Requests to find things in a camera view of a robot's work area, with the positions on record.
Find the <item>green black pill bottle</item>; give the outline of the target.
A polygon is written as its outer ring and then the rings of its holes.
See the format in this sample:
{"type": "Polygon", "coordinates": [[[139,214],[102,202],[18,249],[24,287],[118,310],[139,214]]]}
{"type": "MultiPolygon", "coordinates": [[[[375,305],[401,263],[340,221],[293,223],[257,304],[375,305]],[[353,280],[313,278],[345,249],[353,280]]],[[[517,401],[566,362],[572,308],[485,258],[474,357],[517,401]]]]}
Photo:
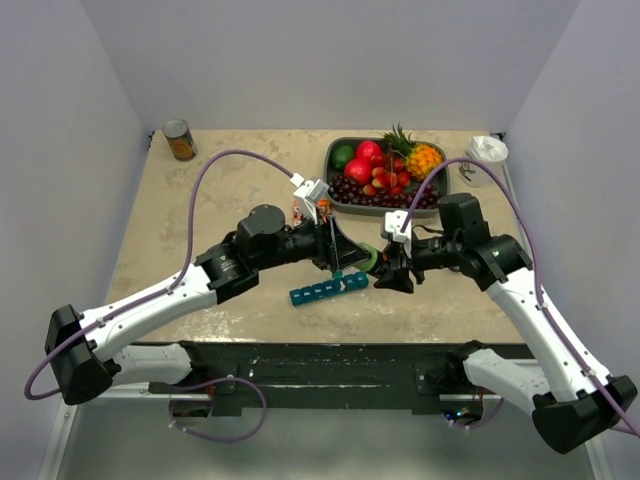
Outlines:
{"type": "Polygon", "coordinates": [[[385,255],[367,243],[361,242],[359,246],[369,255],[369,257],[358,263],[357,268],[370,275],[380,275],[387,265],[385,255]]]}

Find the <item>teal weekly pill organizer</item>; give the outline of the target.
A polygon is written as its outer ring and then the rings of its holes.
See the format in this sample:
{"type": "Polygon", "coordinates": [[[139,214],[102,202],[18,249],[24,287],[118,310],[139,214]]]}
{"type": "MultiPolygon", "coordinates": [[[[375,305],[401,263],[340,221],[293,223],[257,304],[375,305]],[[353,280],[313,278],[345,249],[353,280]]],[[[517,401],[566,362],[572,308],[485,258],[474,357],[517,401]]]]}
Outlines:
{"type": "Polygon", "coordinates": [[[289,292],[294,307],[314,303],[324,299],[364,290],[369,286],[365,273],[336,273],[330,280],[294,289],[289,292]]]}

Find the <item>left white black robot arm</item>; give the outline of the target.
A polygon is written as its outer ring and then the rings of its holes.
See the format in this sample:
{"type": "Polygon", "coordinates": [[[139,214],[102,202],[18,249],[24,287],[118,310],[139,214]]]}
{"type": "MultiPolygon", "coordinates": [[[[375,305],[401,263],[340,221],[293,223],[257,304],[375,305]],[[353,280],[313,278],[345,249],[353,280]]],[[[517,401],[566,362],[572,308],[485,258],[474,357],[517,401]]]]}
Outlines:
{"type": "Polygon", "coordinates": [[[278,207],[259,205],[221,243],[164,282],[93,310],[55,310],[45,352],[59,392],[68,405],[97,398],[125,371],[115,360],[118,353],[175,319],[244,294],[258,285],[262,270],[309,260],[335,272],[373,258],[334,216],[291,227],[278,207]]]}

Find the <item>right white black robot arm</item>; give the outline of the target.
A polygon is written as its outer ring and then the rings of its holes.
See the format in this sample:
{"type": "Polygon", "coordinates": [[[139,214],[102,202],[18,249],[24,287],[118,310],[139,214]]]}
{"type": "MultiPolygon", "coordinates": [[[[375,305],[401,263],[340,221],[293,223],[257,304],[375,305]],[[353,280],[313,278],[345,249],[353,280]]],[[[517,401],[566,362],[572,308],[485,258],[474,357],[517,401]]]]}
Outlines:
{"type": "Polygon", "coordinates": [[[509,235],[493,236],[476,197],[453,194],[438,203],[440,236],[412,236],[410,215],[386,213],[385,250],[369,272],[376,287],[411,293],[428,270],[455,268],[500,307],[537,360],[540,374],[470,341],[451,354],[448,386],[482,387],[528,414],[545,443],[566,454],[624,419],[638,390],[614,376],[585,348],[540,284],[535,263],[509,235]]]}

